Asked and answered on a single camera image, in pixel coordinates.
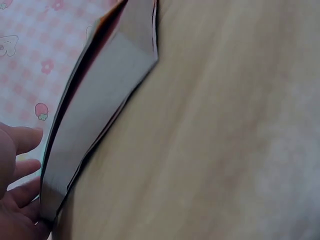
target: hand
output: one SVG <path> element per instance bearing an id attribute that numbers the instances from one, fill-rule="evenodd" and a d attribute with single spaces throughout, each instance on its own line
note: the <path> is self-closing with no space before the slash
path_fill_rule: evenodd
<path id="1" fill-rule="evenodd" d="M 16 162 L 16 155 L 37 147 L 43 131 L 0 123 L 0 240 L 47 240 L 50 229 L 40 219 L 40 178 L 7 191 L 8 185 L 40 169 L 38 160 Z"/>

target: light wood grain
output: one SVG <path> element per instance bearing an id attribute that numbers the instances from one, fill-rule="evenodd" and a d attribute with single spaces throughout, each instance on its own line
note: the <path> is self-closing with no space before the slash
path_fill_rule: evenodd
<path id="1" fill-rule="evenodd" d="M 319 1 L 159 6 L 159 63 L 79 179 L 56 239 L 320 237 Z"/>

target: open book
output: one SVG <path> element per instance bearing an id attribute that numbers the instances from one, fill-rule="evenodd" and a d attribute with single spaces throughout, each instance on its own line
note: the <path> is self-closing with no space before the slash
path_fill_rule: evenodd
<path id="1" fill-rule="evenodd" d="M 82 162 L 158 60 L 153 0 L 120 0 L 88 29 L 46 142 L 40 212 L 53 221 Z"/>

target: pink checkered fabric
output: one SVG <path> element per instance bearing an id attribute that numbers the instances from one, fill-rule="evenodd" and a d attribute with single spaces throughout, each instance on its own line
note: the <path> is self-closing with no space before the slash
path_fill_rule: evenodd
<path id="1" fill-rule="evenodd" d="M 115 1 L 0 0 L 0 122 L 44 130 L 40 146 L 18 160 L 42 159 L 87 31 Z"/>

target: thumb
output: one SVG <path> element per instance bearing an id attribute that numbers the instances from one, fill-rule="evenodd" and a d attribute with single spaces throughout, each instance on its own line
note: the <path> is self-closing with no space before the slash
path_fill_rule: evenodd
<path id="1" fill-rule="evenodd" d="M 47 240 L 51 232 L 51 224 L 45 220 L 40 220 L 35 225 L 35 239 Z"/>

